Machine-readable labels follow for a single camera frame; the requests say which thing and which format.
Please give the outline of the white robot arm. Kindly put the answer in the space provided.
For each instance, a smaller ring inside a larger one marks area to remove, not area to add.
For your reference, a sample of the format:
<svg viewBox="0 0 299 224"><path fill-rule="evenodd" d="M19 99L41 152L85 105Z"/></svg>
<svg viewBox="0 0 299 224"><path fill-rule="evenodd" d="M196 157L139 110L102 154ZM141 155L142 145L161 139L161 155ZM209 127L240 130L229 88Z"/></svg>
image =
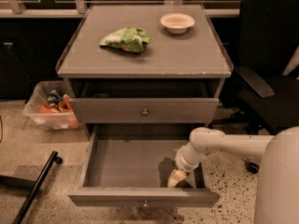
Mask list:
<svg viewBox="0 0 299 224"><path fill-rule="evenodd" d="M190 142L176 154L177 168L168 179L175 187L215 150L262 159L255 202L254 224L299 224L299 127L272 136L228 135L197 128Z"/></svg>

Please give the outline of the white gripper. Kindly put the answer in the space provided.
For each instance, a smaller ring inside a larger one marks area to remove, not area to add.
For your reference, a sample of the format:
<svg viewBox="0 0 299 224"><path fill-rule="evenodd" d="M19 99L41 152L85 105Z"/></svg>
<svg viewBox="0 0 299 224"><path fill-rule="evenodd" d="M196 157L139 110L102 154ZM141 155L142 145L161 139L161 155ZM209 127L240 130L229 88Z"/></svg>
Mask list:
<svg viewBox="0 0 299 224"><path fill-rule="evenodd" d="M200 155L190 143L180 149L173 149L172 158L175 159L178 170L173 170L169 176L167 182L169 188L174 188L180 181L185 180L186 173L196 169L200 163Z"/></svg>

